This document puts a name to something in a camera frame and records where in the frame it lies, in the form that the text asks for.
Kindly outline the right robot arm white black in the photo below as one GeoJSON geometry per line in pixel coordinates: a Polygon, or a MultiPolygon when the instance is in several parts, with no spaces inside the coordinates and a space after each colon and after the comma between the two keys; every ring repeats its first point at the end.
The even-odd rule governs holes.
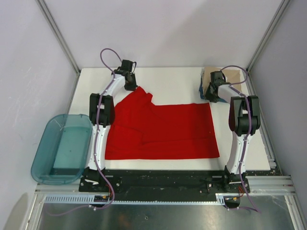
{"type": "Polygon", "coordinates": [[[210,77],[205,99],[212,103],[223,100],[230,105],[228,125],[232,132],[232,146],[221,186],[226,192],[233,192],[239,183],[244,182],[248,146],[261,125],[259,98],[255,95],[247,96],[237,90],[226,81],[222,71],[211,72],[210,77]]]}

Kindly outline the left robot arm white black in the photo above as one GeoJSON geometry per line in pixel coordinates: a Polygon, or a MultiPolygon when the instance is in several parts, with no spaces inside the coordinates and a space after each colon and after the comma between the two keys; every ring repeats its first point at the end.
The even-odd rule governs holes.
{"type": "Polygon", "coordinates": [[[111,71],[111,80],[100,93],[92,93],[89,101],[89,118],[93,125],[92,143],[82,178],[95,191],[102,191],[106,180],[101,176],[105,169],[106,141],[115,120],[114,98],[121,89],[134,91],[138,87],[135,77],[136,62],[122,60],[121,66],[111,71]]]}

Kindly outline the red t-shirt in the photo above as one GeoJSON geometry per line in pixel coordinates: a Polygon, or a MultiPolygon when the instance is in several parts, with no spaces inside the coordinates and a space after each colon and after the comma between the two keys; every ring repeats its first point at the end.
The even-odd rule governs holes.
{"type": "Polygon", "coordinates": [[[138,87],[115,106],[107,160],[219,158],[208,103],[155,105],[152,98],[138,87]]]}

